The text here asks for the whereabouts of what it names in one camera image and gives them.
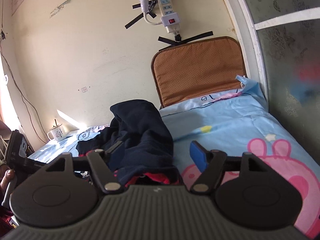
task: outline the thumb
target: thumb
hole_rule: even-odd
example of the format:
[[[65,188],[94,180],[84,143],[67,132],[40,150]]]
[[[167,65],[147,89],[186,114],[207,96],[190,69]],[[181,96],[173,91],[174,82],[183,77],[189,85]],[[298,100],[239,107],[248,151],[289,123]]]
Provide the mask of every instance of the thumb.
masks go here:
[[[14,170],[7,170],[5,172],[5,175],[2,181],[0,182],[0,188],[3,194],[7,190],[8,184],[13,178],[14,178]]]

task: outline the brown perforated mat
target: brown perforated mat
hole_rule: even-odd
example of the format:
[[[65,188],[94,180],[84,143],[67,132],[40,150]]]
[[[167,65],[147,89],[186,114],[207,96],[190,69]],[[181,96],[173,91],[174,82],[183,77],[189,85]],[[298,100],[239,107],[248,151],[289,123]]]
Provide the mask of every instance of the brown perforated mat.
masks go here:
[[[151,69],[163,107],[210,93],[241,88],[236,75],[245,75],[240,45],[219,37],[158,52]]]

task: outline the bed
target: bed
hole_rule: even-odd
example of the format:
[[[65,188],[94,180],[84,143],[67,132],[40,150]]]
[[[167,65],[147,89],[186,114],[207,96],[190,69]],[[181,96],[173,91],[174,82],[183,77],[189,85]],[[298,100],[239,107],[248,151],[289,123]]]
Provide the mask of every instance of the bed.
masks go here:
[[[268,113],[257,82],[242,76],[241,89],[188,99],[159,112],[174,141],[174,161],[187,188],[200,175],[189,155],[191,141],[230,156],[252,152],[300,192],[303,206],[295,226],[310,238],[320,232],[320,167],[295,139]],[[48,163],[62,152],[78,156],[79,140],[95,137],[106,125],[70,133],[61,142],[50,141],[29,158]],[[227,172],[223,182],[237,172]]]

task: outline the mug handle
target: mug handle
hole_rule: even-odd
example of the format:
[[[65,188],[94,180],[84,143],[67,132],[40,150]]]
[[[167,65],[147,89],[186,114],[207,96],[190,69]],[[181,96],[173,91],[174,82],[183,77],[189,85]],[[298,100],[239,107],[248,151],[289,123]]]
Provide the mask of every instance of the mug handle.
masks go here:
[[[51,132],[51,131],[47,132],[47,137],[48,137],[48,139],[49,139],[50,141],[54,140],[54,136],[53,136],[53,134],[52,134],[52,132]]]

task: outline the ribbed gray panel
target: ribbed gray panel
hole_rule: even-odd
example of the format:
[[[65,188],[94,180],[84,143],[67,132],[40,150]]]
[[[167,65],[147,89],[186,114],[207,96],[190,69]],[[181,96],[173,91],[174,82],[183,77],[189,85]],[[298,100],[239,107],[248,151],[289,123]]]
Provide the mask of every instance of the ribbed gray panel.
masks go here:
[[[254,231],[226,220],[184,186],[130,186],[104,197],[86,219],[61,229],[19,226],[5,240],[303,240],[294,227]]]

